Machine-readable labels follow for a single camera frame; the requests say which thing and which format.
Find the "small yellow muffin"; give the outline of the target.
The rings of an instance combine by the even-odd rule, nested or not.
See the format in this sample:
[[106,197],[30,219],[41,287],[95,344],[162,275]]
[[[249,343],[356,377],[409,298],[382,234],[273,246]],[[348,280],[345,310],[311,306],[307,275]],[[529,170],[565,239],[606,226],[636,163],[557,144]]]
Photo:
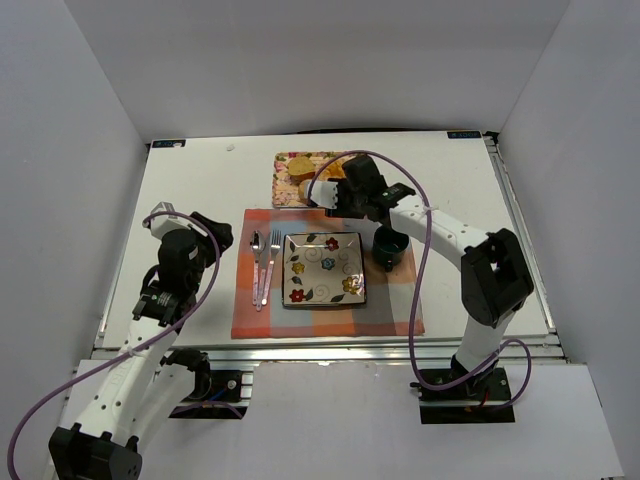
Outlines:
[[303,204],[308,204],[312,198],[313,188],[316,183],[312,179],[302,181],[298,186],[299,200]]

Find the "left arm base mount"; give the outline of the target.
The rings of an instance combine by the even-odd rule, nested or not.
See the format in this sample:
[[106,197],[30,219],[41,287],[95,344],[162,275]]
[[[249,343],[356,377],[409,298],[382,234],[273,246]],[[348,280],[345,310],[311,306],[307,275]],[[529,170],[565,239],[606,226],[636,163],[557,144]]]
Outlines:
[[195,349],[175,350],[163,356],[159,366],[185,369],[192,386],[171,411],[171,419],[241,419],[246,414],[252,385],[249,372],[212,368],[208,355]]

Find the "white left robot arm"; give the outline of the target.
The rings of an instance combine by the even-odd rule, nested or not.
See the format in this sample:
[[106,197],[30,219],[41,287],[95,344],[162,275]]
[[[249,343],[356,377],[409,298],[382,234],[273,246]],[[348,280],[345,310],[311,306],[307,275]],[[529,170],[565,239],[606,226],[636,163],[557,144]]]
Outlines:
[[145,444],[209,373],[204,353],[172,346],[210,292],[203,274],[232,246],[232,228],[198,212],[164,210],[143,225],[160,242],[157,261],[142,280],[118,356],[104,365],[104,381],[72,426],[50,437],[60,479],[138,478]]

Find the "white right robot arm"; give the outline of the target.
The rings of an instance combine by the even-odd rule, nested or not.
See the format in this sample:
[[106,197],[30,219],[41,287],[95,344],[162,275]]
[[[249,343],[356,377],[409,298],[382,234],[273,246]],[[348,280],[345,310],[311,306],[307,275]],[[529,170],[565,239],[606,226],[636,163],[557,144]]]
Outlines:
[[390,185],[376,162],[380,154],[341,154],[341,179],[313,178],[307,202],[329,216],[368,219],[418,240],[424,257],[436,252],[461,275],[461,302],[468,319],[441,390],[477,382],[495,367],[507,327],[533,293],[534,282],[518,237],[509,229],[486,232],[431,206],[415,178]]

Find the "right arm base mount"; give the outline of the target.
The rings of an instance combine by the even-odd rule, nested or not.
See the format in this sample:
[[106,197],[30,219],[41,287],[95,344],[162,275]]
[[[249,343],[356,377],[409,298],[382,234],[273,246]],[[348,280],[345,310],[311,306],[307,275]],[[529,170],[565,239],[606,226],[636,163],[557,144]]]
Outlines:
[[468,383],[443,391],[410,383],[418,396],[423,425],[508,424],[515,422],[511,389],[504,368],[495,368],[478,385]]

